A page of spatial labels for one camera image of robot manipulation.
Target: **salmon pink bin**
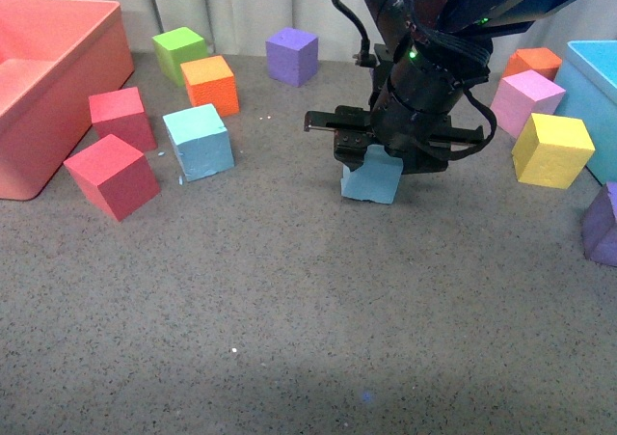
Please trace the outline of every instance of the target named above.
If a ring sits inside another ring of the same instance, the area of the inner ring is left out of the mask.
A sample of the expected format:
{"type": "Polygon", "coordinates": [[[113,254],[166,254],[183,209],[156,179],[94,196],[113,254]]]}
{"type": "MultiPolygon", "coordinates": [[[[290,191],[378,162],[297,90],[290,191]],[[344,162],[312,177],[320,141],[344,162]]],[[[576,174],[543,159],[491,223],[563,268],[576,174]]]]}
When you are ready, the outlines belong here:
{"type": "Polygon", "coordinates": [[[120,4],[0,0],[0,199],[32,199],[133,72],[120,4]]]}

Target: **plastic bin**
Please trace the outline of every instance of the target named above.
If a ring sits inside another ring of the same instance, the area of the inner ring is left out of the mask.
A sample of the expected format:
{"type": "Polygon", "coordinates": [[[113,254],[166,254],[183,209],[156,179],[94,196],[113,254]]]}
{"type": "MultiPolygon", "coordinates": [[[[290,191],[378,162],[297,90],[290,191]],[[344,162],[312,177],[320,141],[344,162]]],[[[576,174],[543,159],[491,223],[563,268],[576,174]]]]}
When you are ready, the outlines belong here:
{"type": "Polygon", "coordinates": [[[571,41],[555,83],[566,90],[555,115],[582,119],[596,152],[587,168],[617,180],[617,41],[571,41]]]}
{"type": "Polygon", "coordinates": [[[117,2],[0,0],[0,35],[0,199],[24,201],[88,131],[88,96],[134,67],[117,2]]]}

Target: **cube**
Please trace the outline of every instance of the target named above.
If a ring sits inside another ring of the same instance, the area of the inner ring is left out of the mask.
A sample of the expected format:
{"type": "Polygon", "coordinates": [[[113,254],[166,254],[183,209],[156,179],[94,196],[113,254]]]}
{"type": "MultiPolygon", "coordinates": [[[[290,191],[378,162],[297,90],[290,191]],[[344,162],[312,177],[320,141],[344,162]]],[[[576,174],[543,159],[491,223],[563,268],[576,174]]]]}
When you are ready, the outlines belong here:
{"type": "Polygon", "coordinates": [[[91,95],[90,115],[99,138],[113,134],[141,152],[156,149],[156,140],[137,87],[91,95]]]}
{"type": "Polygon", "coordinates": [[[223,56],[187,62],[181,68],[193,107],[214,104],[221,117],[240,112],[235,75],[223,56]]]}
{"type": "Polygon", "coordinates": [[[283,28],[266,42],[268,74],[275,80],[300,87],[317,73],[319,63],[316,35],[283,28]]]}
{"type": "Polygon", "coordinates": [[[559,67],[561,67],[561,58],[547,47],[518,49],[510,56],[508,65],[501,76],[511,76],[527,70],[534,70],[553,81],[559,67]]]}
{"type": "Polygon", "coordinates": [[[533,70],[501,78],[491,109],[497,123],[518,138],[532,113],[553,114],[565,90],[533,70]]]}
{"type": "Polygon", "coordinates": [[[163,121],[187,181],[233,167],[228,130],[214,105],[174,112],[163,121]]]}
{"type": "Polygon", "coordinates": [[[582,218],[587,259],[617,266],[617,182],[607,182],[582,218]]]}
{"type": "Polygon", "coordinates": [[[531,114],[512,149],[517,179],[567,189],[594,150],[582,120],[531,114]]]}
{"type": "Polygon", "coordinates": [[[184,85],[180,65],[208,57],[205,40],[187,27],[152,37],[154,52],[161,71],[177,86],[184,85]]]}
{"type": "Polygon", "coordinates": [[[373,144],[368,147],[358,170],[352,172],[343,165],[340,193],[357,201],[391,204],[402,173],[403,159],[390,157],[383,146],[373,144]]]}
{"type": "Polygon", "coordinates": [[[86,198],[122,221],[160,192],[144,153],[113,134],[65,160],[86,198]]]}

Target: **green cube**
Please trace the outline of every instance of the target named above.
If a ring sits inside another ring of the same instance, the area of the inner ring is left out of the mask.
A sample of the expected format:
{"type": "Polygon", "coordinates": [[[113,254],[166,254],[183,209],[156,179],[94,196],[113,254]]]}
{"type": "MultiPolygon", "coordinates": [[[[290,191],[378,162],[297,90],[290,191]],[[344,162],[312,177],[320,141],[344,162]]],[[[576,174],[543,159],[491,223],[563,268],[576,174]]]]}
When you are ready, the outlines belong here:
{"type": "Polygon", "coordinates": [[[161,71],[177,86],[184,86],[180,64],[208,57],[205,40],[187,27],[152,37],[161,71]]]}

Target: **white curtain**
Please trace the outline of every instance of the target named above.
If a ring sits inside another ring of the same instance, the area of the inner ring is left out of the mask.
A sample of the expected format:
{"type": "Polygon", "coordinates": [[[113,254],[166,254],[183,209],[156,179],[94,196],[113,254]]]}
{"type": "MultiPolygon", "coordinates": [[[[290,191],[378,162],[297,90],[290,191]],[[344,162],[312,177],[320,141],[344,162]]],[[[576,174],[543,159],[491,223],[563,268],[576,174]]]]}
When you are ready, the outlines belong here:
{"type": "MultiPolygon", "coordinates": [[[[350,61],[360,38],[330,0],[115,0],[121,3],[131,48],[152,50],[151,37],[179,26],[203,35],[221,54],[264,55],[265,40],[286,26],[319,36],[322,60],[350,61]]],[[[374,42],[381,37],[363,0],[342,0],[365,23],[374,42]]],[[[579,0],[536,22],[522,35],[495,39],[494,72],[519,47],[546,46],[563,55],[571,40],[617,39],[617,0],[579,0]]]]}

